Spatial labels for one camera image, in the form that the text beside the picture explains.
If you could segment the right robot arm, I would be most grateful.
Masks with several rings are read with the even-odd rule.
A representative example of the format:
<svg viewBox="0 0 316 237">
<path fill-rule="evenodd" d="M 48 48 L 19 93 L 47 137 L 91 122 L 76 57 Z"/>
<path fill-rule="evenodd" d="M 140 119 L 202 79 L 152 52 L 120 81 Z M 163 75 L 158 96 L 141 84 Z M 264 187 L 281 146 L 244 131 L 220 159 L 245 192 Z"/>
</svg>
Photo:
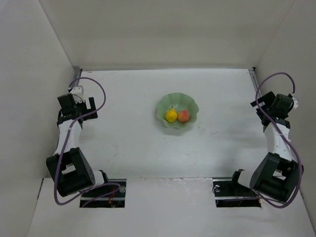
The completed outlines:
<svg viewBox="0 0 316 237">
<path fill-rule="evenodd" d="M 250 177 L 248 186 L 240 181 L 242 170 L 234 172 L 229 188 L 237 196 L 254 199 L 256 194 L 264 194 L 282 204 L 295 198 L 304 167 L 289 140 L 287 118 L 294 105 L 291 94 L 271 91 L 251 102 L 261 120 L 268 152 Z"/>
</svg>

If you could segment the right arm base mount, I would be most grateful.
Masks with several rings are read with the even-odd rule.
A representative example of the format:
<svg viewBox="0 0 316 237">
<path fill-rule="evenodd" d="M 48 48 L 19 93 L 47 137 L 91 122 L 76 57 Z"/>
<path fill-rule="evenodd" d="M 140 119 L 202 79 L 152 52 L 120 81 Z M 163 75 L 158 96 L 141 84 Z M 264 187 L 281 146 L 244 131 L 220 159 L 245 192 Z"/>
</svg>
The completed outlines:
<svg viewBox="0 0 316 237">
<path fill-rule="evenodd" d="M 214 178 L 212 182 L 216 207 L 261 207 L 261 201 L 255 192 L 234 183 L 231 178 Z"/>
</svg>

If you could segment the aluminium table rail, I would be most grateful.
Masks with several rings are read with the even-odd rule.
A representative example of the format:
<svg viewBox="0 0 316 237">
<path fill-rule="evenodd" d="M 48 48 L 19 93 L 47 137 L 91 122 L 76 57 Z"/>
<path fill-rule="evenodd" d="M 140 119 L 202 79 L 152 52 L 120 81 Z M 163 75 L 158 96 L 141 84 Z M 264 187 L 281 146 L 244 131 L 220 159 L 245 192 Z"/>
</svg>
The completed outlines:
<svg viewBox="0 0 316 237">
<path fill-rule="evenodd" d="M 270 178 L 275 173 L 286 176 L 291 170 L 292 154 L 289 146 L 290 123 L 286 119 L 293 107 L 291 94 L 268 92 L 260 96 L 262 84 L 257 88 L 255 100 L 250 103 L 256 107 L 267 141 L 267 154 L 253 173 L 253 177 Z"/>
<path fill-rule="evenodd" d="M 73 70 L 74 70 L 73 81 L 75 81 L 77 78 L 81 76 L 82 68 L 79 66 L 73 66 Z"/>
</svg>

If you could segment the red orange fake peach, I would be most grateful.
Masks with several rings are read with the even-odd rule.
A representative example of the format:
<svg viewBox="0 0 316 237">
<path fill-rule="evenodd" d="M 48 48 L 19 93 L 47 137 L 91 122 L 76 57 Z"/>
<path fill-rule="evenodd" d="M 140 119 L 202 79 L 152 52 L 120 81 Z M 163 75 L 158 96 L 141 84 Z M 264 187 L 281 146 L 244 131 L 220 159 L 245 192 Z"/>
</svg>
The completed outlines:
<svg viewBox="0 0 316 237">
<path fill-rule="evenodd" d="M 177 120 L 181 123 L 187 123 L 190 120 L 190 114 L 187 110 L 181 110 L 177 113 Z"/>
</svg>

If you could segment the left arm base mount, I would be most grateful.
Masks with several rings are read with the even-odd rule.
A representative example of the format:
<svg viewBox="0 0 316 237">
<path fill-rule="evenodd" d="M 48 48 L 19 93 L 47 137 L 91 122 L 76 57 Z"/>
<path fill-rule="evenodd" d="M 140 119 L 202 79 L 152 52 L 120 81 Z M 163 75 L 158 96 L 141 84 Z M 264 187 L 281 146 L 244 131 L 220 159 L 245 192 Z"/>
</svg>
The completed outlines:
<svg viewBox="0 0 316 237">
<path fill-rule="evenodd" d="M 124 208 L 126 179 L 109 180 L 120 185 L 106 185 L 93 189 L 80 197 L 80 208 Z"/>
</svg>

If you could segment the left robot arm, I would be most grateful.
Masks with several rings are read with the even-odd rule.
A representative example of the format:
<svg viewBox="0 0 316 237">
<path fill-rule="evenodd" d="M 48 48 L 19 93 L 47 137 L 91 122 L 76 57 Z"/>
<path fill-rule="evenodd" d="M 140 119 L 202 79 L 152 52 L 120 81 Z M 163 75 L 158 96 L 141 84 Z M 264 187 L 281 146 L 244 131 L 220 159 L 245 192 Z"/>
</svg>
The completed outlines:
<svg viewBox="0 0 316 237">
<path fill-rule="evenodd" d="M 58 174 L 57 191 L 62 197 L 108 183 L 102 170 L 93 170 L 79 148 L 83 122 L 98 118 L 94 98 L 90 97 L 88 109 L 82 95 L 68 93 L 57 98 L 61 106 L 57 126 L 59 140 L 53 156 L 46 159 L 46 166 L 54 179 Z"/>
</svg>

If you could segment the green wavy fruit bowl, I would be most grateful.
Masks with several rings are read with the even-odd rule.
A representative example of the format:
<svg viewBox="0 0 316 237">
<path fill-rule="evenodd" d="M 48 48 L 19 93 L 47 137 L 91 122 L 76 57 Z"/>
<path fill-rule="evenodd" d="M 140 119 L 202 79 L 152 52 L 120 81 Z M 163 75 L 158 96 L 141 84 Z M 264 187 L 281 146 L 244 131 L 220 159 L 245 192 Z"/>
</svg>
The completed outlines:
<svg viewBox="0 0 316 237">
<path fill-rule="evenodd" d="M 188 121 L 181 122 L 178 119 L 176 119 L 174 122 L 167 121 L 165 115 L 172 109 L 177 114 L 180 111 L 186 110 L 189 115 Z M 196 122 L 198 112 L 199 107 L 191 96 L 180 92 L 174 92 L 163 96 L 159 100 L 157 104 L 156 116 L 157 119 L 162 121 L 162 123 L 167 128 L 183 129 Z"/>
</svg>

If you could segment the right aluminium table rail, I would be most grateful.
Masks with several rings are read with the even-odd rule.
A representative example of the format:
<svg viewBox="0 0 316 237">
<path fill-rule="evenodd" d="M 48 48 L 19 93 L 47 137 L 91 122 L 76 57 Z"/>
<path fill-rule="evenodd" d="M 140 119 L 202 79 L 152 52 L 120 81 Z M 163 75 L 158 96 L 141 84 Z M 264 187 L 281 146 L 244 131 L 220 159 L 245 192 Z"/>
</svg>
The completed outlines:
<svg viewBox="0 0 316 237">
<path fill-rule="evenodd" d="M 289 146 L 290 123 L 286 119 L 293 107 L 291 94 L 268 92 L 260 96 L 262 84 L 257 88 L 255 100 L 250 103 L 256 107 L 267 141 L 267 154 L 253 173 L 253 177 L 270 178 L 275 173 L 286 176 L 291 170 L 292 154 Z"/>
</svg>

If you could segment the left aluminium table rail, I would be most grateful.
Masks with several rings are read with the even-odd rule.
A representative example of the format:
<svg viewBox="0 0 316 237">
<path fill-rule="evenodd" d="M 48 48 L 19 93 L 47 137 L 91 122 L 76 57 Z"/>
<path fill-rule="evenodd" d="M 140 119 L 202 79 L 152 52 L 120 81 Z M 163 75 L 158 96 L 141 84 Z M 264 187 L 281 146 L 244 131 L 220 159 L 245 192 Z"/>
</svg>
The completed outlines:
<svg viewBox="0 0 316 237">
<path fill-rule="evenodd" d="M 73 66 L 73 70 L 74 70 L 73 81 L 75 81 L 77 78 L 81 76 L 82 68 L 79 66 Z"/>
</svg>

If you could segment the yellow fake pear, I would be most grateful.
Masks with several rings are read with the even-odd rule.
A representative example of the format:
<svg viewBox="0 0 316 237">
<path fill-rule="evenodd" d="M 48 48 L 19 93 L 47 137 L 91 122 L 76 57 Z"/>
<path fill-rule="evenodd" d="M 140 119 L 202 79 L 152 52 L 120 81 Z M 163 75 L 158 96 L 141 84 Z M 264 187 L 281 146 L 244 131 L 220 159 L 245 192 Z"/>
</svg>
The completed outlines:
<svg viewBox="0 0 316 237">
<path fill-rule="evenodd" d="M 166 114 L 165 114 L 165 120 L 169 123 L 173 123 L 177 120 L 177 112 L 174 107 L 172 107 Z"/>
</svg>

